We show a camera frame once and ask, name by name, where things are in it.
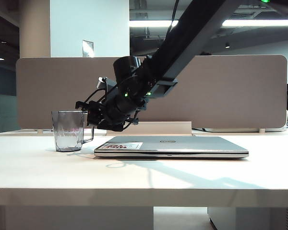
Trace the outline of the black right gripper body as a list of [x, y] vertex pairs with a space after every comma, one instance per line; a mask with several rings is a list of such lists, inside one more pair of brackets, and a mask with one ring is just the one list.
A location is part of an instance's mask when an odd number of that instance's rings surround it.
[[103, 103], [90, 101], [90, 112], [98, 114], [98, 129], [123, 131], [126, 122], [137, 124], [137, 104], [129, 97], [116, 95]]

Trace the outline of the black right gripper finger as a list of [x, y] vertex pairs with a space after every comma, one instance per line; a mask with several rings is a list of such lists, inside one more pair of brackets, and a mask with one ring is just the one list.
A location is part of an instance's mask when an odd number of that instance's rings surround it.
[[81, 109], [82, 111], [87, 111], [89, 109], [89, 104], [81, 101], [75, 103], [75, 109]]
[[88, 112], [87, 114], [87, 124], [92, 126], [98, 125], [98, 114]]

